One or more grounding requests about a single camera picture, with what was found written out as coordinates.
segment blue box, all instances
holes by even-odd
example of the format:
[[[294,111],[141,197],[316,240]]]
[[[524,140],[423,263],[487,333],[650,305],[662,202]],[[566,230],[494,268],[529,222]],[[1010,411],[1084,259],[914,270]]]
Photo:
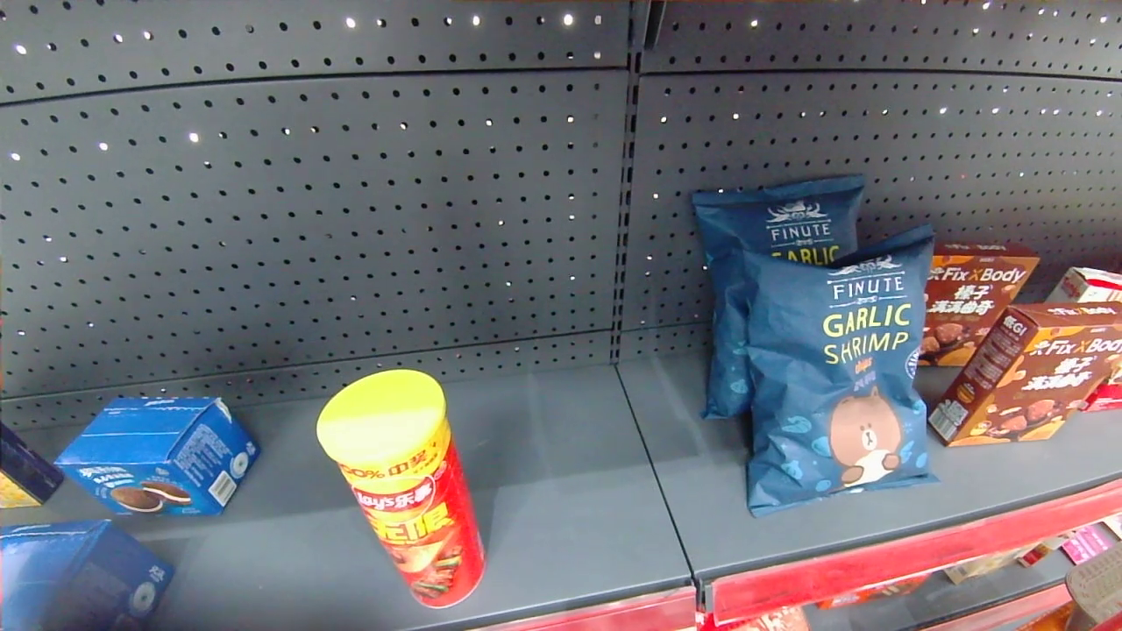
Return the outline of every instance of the blue box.
[[[63,472],[0,423],[0,509],[38,506],[63,483]]]
[[[174,570],[108,520],[0,529],[0,627],[139,630]]]
[[[118,514],[218,514],[258,451],[221,399],[118,399],[55,465]]]

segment cartoon bear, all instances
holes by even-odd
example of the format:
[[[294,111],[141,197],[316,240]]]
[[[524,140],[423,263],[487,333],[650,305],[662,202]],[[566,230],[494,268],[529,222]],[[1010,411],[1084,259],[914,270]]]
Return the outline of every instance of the cartoon bear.
[[[900,466],[903,428],[876,386],[868,396],[846,396],[830,414],[830,450],[845,467],[842,484],[876,482]]]

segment lay's chip can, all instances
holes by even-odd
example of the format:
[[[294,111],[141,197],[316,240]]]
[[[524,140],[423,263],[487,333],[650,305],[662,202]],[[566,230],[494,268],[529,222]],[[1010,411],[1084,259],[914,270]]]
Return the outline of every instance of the lay's chip can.
[[[359,379],[328,401],[316,435],[413,596],[435,609],[468,597],[484,548],[436,379]]]

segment blue chip bag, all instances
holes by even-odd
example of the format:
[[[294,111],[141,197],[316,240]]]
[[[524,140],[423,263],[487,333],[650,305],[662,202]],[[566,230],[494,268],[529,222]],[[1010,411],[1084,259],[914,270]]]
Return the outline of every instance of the blue chip bag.
[[[864,188],[863,175],[847,175],[760,191],[693,193],[716,296],[705,418],[735,417],[752,404],[743,253],[826,265],[856,250]]]
[[[912,386],[932,245],[923,226],[826,267],[745,255],[754,515],[934,481]]]

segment sandwich cookie image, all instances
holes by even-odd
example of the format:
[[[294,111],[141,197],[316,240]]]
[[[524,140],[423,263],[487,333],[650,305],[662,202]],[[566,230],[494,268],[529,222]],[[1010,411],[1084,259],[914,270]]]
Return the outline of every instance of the sandwich cookie image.
[[[173,506],[191,505],[191,495],[186,491],[180,488],[174,484],[168,484],[166,482],[146,481],[141,482],[140,486],[142,486],[144,490],[147,491],[148,493],[151,493],[156,497],[163,500],[168,504],[172,504]]]
[[[136,486],[118,486],[109,495],[118,504],[135,513],[158,513],[164,510],[164,500],[145,488]]]

